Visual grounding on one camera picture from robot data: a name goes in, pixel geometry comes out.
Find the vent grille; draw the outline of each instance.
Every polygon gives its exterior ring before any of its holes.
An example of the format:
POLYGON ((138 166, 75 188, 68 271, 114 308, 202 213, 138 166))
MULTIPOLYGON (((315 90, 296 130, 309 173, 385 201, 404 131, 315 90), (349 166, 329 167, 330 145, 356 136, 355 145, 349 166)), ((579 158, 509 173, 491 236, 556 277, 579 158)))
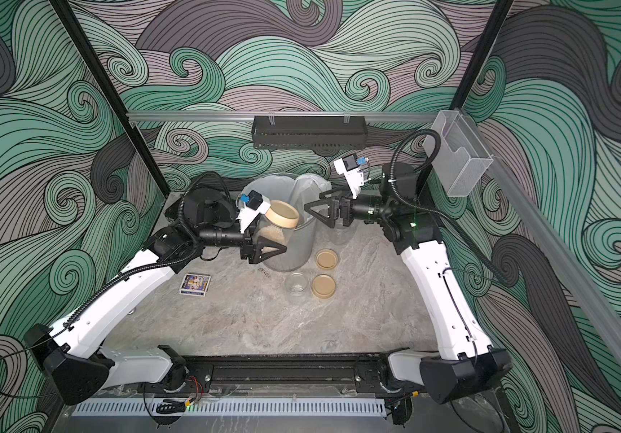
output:
MULTIPOLYGON (((163 398, 148 399, 154 416, 163 398)), ((147 416, 140 398, 90 398, 73 416, 147 416)), ((203 398, 185 416, 386 416, 379 398, 203 398)))
POLYGON ((333 149, 354 149, 356 148, 354 145, 346 145, 340 143, 311 143, 311 144, 298 144, 298 143, 258 143, 260 146, 266 146, 268 148, 280 148, 280 149, 291 149, 291 148, 302 148, 302 149, 315 149, 315 148, 333 148, 333 149))

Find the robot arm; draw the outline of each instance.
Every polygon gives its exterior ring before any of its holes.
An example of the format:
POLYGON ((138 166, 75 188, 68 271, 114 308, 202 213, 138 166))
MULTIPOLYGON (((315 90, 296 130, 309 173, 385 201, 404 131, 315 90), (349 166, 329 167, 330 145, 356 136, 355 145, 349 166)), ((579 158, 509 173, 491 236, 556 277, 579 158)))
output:
MULTIPOLYGON (((399 190, 415 197, 411 166, 397 163, 395 172, 399 190)), ((436 220, 428 213, 414 214, 412 207, 391 197, 386 182, 383 178, 381 195, 354 196, 354 190, 335 189, 305 209, 329 227, 338 218, 345 226, 354 219, 377 222, 414 277, 436 331, 439 356, 394 352, 388 357, 393 377, 423 385, 437 403, 491 388, 512 368, 509 354, 493 347, 472 314, 450 268, 436 220)))
POLYGON ((338 175, 344 175, 347 185, 351 191, 351 195, 356 199, 361 192, 361 187, 370 179, 366 179, 369 172, 364 172, 364 167, 368 166, 367 157, 357 157, 356 153, 350 154, 348 157, 336 159, 332 161, 335 171, 338 175))
MULTIPOLYGON (((265 203, 269 209, 269 200, 255 191, 250 198, 255 209, 251 209, 251 205, 239 209, 237 220, 240 222, 231 218, 233 206, 218 191, 199 188, 181 198, 188 204, 185 218, 202 241, 196 257, 202 255, 205 246, 238 247, 241 259, 255 264, 286 251, 284 245, 262 237, 253 243, 248 226, 259 213, 264 213, 265 203), (271 251, 263 252, 264 247, 271 251)), ((177 204, 167 210, 167 217, 173 217, 177 204)), ((121 273, 179 258, 191 250, 192 241, 174 223, 152 235, 121 273)), ((165 389, 174 391, 183 385, 185 360, 169 346, 148 351, 117 351, 102 346, 102 342, 142 299, 184 266, 157 267, 119 281, 60 334, 70 315, 49 327, 37 324, 25 334, 25 342, 33 347, 39 369, 54 383, 65 404, 80 403, 99 389, 126 383, 160 382, 165 389)))

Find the wave pattern wallpaper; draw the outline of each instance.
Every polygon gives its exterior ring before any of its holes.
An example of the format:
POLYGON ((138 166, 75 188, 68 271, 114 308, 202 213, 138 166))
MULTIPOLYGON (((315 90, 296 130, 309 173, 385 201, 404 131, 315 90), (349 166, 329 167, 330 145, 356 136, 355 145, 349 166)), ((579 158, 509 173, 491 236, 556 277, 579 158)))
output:
MULTIPOLYGON (((450 105, 494 3, 78 0, 72 6, 128 110, 435 113, 450 105)), ((330 169, 339 154, 257 150, 251 126, 141 125, 176 191, 205 170, 219 171, 233 188, 271 172, 339 180, 330 169)), ((420 126, 370 125, 369 146, 359 154, 376 167, 388 162, 385 146, 420 126)), ((417 164, 423 151, 415 143, 401 158, 417 164)))
MULTIPOLYGON (((0 356, 115 275, 162 202, 48 1, 0 0, 0 356)), ((52 392, 30 357, 4 364, 5 392, 52 392)), ((0 432, 39 432, 55 401, 0 396, 0 432)))
MULTIPOLYGON (((466 111, 621 317, 621 0, 553 0, 508 17, 466 111)), ((515 361, 503 386, 525 432, 621 432, 621 368, 495 179, 438 205, 511 287, 457 275, 515 361)), ((491 277, 448 232, 452 260, 491 277)))

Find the jar lid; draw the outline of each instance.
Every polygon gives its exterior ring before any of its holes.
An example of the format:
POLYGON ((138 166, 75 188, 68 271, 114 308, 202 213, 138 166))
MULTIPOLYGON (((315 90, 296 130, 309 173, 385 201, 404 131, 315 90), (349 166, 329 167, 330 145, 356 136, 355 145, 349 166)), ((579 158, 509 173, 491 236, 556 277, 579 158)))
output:
POLYGON ((320 299, 328 299, 335 293, 335 280, 329 275, 320 274, 313 279, 310 290, 320 299))
POLYGON ((331 249, 321 249, 315 255, 315 263, 322 269, 332 269, 340 262, 340 256, 331 249))
POLYGON ((265 217, 283 229, 294 229, 299 223, 299 212, 294 206, 281 200, 270 200, 270 208, 265 217))

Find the black metal frame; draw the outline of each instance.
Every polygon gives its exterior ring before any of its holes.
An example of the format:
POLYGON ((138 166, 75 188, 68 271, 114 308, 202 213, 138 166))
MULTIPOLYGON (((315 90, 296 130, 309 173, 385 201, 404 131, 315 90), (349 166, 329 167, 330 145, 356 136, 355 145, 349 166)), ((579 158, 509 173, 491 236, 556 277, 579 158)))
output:
POLYGON ((99 89, 108 101, 108 105, 116 113, 118 120, 121 122, 121 125, 123 126, 125 133, 128 135, 131 143, 133 143, 135 150, 141 156, 142 161, 144 161, 147 166, 147 170, 149 170, 152 178, 154 178, 155 182, 157 182, 159 190, 165 197, 168 196, 171 189, 168 187, 167 180, 164 178, 161 170, 159 170, 159 167, 152 157, 152 154, 150 153, 147 143, 144 141, 144 137, 140 133, 140 130, 132 126, 128 120, 128 116, 126 115, 128 110, 125 108, 123 100, 114 88, 111 80, 108 78, 106 70, 102 67, 97 53, 92 48, 90 40, 87 38, 84 30, 82 30, 80 21, 78 21, 77 17, 73 13, 70 4, 67 0, 49 1, 58 15, 58 18, 61 20, 61 23, 63 23, 63 27, 65 27, 67 34, 70 36, 70 39, 72 39, 72 42, 80 53, 80 56, 82 56, 87 64, 87 67, 94 76, 94 79, 97 81, 99 89))
POLYGON ((464 106, 464 102, 467 101, 467 96, 474 85, 474 82, 479 77, 481 69, 488 59, 493 44, 496 42, 498 32, 503 27, 503 23, 508 16, 510 7, 513 5, 514 0, 497 0, 496 5, 493 6, 493 11, 490 13, 486 27, 483 33, 479 36, 479 43, 474 49, 472 59, 467 65, 467 69, 464 71, 462 81, 459 82, 457 91, 454 93, 453 101, 450 103, 450 109, 459 109, 464 106))
MULTIPOLYGON (((423 387, 395 380, 389 373, 389 353, 315 353, 280 355, 184 356, 188 375, 205 393, 222 394, 234 385, 326 385, 342 394, 375 394, 379 398, 403 396, 423 387), (398 389, 398 393, 388 392, 398 389)), ((181 393, 195 391, 187 382, 181 393)), ((146 384, 146 392, 163 393, 162 384, 146 384)))

